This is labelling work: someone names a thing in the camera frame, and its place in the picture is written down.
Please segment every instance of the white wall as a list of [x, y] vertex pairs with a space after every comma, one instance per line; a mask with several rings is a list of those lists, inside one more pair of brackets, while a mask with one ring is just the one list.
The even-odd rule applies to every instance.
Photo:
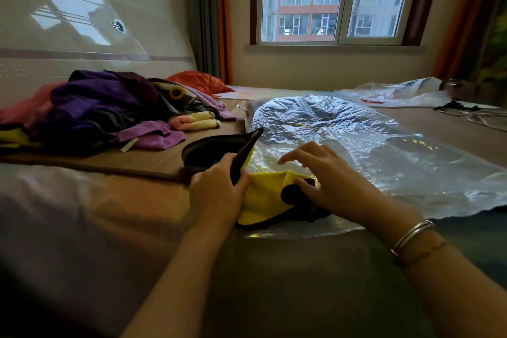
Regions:
[[[127, 34], [113, 28], [115, 18]], [[0, 0], [0, 107], [66, 80], [74, 69], [162, 78], [195, 69], [187, 22], [187, 0]], [[99, 59], [90, 60], [90, 53]], [[75, 59], [62, 59], [69, 54]]]
[[434, 0], [422, 39], [424, 53], [276, 53], [245, 51], [250, 0], [231, 0], [232, 62], [236, 85], [338, 90], [363, 83], [399, 83], [432, 74], [458, 0]]

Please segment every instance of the pink cloth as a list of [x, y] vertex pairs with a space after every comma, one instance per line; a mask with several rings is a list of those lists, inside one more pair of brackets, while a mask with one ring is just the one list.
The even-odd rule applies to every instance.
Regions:
[[42, 86], [31, 98], [22, 100], [12, 108], [0, 110], [0, 124], [20, 123], [27, 130], [44, 120], [46, 114], [53, 108], [49, 94], [56, 87], [66, 82], [56, 82]]
[[118, 133], [117, 142], [127, 142], [139, 138], [132, 148], [147, 150], [166, 150], [185, 140], [185, 133], [174, 131], [170, 125], [161, 120], [147, 120], [130, 129]]

